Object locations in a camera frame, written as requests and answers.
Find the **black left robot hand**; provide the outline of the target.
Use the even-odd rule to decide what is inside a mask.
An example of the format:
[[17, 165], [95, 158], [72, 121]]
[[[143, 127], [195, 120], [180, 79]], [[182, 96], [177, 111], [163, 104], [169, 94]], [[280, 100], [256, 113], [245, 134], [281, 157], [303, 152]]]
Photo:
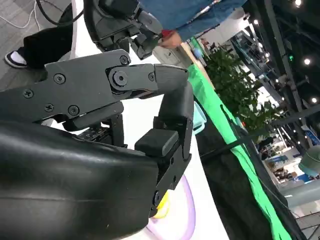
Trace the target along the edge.
[[83, 16], [91, 40], [103, 52], [131, 48], [144, 60], [163, 37], [161, 23], [137, 0], [85, 0]]

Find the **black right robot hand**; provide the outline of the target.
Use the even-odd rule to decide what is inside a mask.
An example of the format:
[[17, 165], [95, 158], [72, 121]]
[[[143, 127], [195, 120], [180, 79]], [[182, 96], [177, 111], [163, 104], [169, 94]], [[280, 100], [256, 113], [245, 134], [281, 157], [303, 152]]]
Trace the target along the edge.
[[[142, 230], [190, 160], [189, 73], [130, 63], [122, 49], [46, 65], [47, 78], [0, 94], [0, 237], [115, 240]], [[162, 96], [152, 128], [128, 149], [76, 131], [121, 116], [123, 100]]]

